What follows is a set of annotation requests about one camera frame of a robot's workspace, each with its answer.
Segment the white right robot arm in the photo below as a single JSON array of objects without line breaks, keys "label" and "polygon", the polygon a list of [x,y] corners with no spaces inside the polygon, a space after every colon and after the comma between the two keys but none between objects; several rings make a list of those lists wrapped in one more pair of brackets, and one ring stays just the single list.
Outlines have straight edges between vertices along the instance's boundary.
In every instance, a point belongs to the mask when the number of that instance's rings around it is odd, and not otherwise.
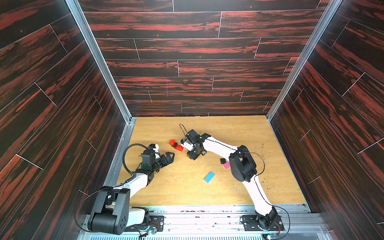
[{"label": "white right robot arm", "polygon": [[243,183],[253,201],[259,227],[263,230],[271,228],[278,213],[261,186],[257,165],[246,146],[231,146],[208,134],[200,136],[194,131],[190,131],[186,138],[181,140],[181,145],[189,150],[187,155],[192,160],[206,152],[212,152],[227,160],[233,177]]}]

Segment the red 2x4 lego brick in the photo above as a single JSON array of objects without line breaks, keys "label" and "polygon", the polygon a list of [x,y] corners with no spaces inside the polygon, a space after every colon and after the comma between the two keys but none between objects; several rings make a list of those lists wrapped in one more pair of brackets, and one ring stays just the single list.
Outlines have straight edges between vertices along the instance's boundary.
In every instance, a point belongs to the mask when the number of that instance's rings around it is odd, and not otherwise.
[{"label": "red 2x4 lego brick", "polygon": [[181,145],[177,145],[176,146],[176,150],[178,150],[178,151],[183,151],[184,150],[184,147],[183,146],[181,146]]}]

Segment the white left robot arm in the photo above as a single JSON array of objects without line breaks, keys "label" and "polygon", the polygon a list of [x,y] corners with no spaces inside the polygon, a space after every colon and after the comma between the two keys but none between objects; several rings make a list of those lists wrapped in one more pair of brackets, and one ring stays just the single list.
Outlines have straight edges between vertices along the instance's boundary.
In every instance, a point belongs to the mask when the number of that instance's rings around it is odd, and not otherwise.
[{"label": "white left robot arm", "polygon": [[145,150],[141,157],[143,160],[130,179],[116,187],[104,186],[96,193],[88,220],[89,231],[120,235],[132,228],[147,232],[159,226],[151,223],[149,209],[131,207],[130,200],[151,183],[155,173],[174,162],[175,154],[160,155],[154,150]]}]

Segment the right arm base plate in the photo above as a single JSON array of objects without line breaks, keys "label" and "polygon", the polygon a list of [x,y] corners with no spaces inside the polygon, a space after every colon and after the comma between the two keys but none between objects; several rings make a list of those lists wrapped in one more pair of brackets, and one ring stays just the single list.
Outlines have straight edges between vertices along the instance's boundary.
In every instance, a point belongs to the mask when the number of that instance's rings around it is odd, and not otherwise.
[{"label": "right arm base plate", "polygon": [[240,223],[246,232],[282,232],[285,230],[282,219],[279,215],[271,217],[263,217],[258,215],[242,215]]}]

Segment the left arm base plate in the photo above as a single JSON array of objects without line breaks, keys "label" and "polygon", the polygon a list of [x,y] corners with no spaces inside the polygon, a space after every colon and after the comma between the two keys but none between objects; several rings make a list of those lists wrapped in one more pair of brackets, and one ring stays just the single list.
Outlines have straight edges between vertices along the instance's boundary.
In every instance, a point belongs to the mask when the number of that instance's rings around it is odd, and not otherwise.
[{"label": "left arm base plate", "polygon": [[154,216],[150,215],[148,218],[145,217],[144,221],[141,224],[136,224],[128,226],[125,229],[125,232],[138,232],[155,234],[157,232],[162,232],[165,225],[165,216]]}]

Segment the pink lego brick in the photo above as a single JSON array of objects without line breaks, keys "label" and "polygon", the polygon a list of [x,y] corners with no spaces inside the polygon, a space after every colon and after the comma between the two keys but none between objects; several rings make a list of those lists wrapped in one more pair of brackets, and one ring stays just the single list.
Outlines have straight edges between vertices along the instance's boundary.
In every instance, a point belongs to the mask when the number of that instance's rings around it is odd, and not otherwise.
[{"label": "pink lego brick", "polygon": [[229,162],[227,162],[227,163],[225,163],[224,164],[224,167],[225,167],[225,169],[229,169],[231,166],[230,166],[230,163]]}]

